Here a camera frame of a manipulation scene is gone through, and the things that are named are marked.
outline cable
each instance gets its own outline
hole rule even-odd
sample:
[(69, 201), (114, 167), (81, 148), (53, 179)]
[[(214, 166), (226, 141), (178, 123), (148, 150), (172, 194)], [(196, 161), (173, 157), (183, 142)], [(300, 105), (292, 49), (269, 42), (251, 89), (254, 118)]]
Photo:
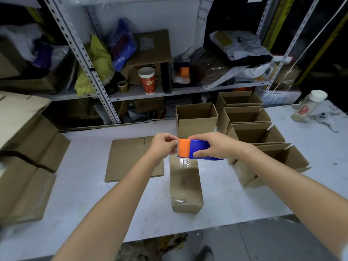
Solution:
[(290, 71), (292, 70), (292, 68), (296, 65), (296, 63), (299, 61), (299, 59), (304, 55), (304, 53), (306, 53), (306, 51), (308, 50), (308, 48), (314, 43), (314, 41), (319, 37), (319, 35), (322, 33), (322, 31), (327, 27), (327, 25), (335, 18), (335, 16), (337, 16), (337, 14), (341, 11), (341, 9), (343, 8), (343, 6), (346, 4), (348, 0), (344, 0), (343, 3), (341, 4), (341, 6), (338, 8), (338, 10), (336, 11), (336, 13), (331, 17), (331, 19), (326, 23), (326, 25), (319, 31), (319, 33), (315, 36), (315, 38), (312, 40), (312, 42), (307, 46), (307, 48), (304, 50), (304, 52), (299, 56), (299, 58), (297, 59), (297, 61), (291, 66), (291, 68), (288, 70), (288, 72), (285, 74), (284, 78), (278, 83), (278, 85), (275, 87), (275, 89), (266, 97), (266, 99), (264, 99), (264, 102), (266, 102), (266, 100), (269, 98), (269, 96), (272, 95), (272, 93), (278, 88), (278, 86), (282, 83), (282, 81), (286, 78), (286, 76), (290, 73)]

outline white table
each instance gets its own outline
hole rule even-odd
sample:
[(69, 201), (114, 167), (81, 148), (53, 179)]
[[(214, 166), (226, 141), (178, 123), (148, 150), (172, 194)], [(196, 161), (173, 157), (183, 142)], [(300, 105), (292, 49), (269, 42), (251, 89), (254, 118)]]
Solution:
[[(291, 120), (291, 106), (267, 108), (272, 122), (310, 162), (304, 174), (348, 198), (348, 117), (329, 101), (315, 110), (338, 113), (333, 117), (340, 132), (313, 121)], [(115, 183), (105, 183), (111, 141), (176, 134), (175, 121), (157, 121), (66, 133), (71, 144), (57, 172), (57, 179), (41, 221), (4, 228), (0, 260), (14, 261), (54, 255), (92, 206)], [(169, 235), (225, 224), (291, 214), (268, 187), (243, 189), (227, 161), (198, 162), (204, 207), (197, 215), (174, 213), (169, 191), (169, 158), (164, 176), (152, 178), (135, 212), (125, 241)]]

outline orange object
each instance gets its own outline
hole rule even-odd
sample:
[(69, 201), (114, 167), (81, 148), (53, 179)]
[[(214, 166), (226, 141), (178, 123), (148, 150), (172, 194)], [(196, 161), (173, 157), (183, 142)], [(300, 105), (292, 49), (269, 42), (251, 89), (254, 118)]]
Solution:
[(179, 144), (177, 147), (177, 154), (181, 158), (190, 157), (190, 139), (179, 139)]
[(190, 67), (181, 67), (180, 68), (180, 76), (185, 78), (190, 75)]

